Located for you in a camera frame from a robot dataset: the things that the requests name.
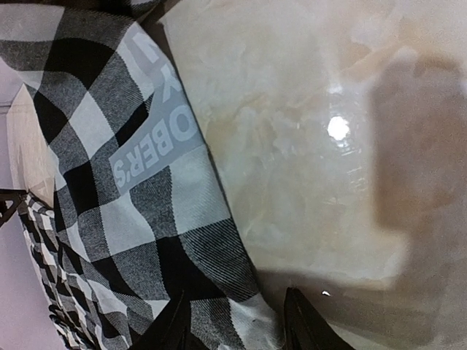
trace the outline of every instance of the black object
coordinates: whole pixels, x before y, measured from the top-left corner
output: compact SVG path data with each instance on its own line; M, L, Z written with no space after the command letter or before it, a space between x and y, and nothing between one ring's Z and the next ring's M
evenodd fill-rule
M190 332L191 307L185 293L172 298L129 350L208 350Z
M25 194L24 190L0 190L0 228L16 212Z
M285 350L354 350L332 330L299 289L287 289L284 321Z

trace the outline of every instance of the purple-gray wall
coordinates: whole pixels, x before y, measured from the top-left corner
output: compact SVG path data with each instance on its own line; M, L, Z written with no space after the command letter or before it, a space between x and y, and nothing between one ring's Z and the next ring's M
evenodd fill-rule
M7 105L18 82L0 60L0 188L12 188L7 148ZM34 272L19 218L0 228L0 347L4 350L63 350Z

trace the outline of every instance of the gingham cloth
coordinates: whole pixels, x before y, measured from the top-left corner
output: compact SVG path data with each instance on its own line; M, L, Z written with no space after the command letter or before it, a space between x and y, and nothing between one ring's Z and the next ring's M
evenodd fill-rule
M53 320L71 349L127 349L184 290L209 349L276 349L180 81L132 19L153 5L0 5L58 168L53 213L29 197L22 215Z

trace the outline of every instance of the glossy tiled surface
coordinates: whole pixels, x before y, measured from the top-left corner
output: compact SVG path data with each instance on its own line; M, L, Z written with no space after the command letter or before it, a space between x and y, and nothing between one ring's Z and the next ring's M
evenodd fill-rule
M467 3L190 0L162 19L265 293L359 349L464 349Z

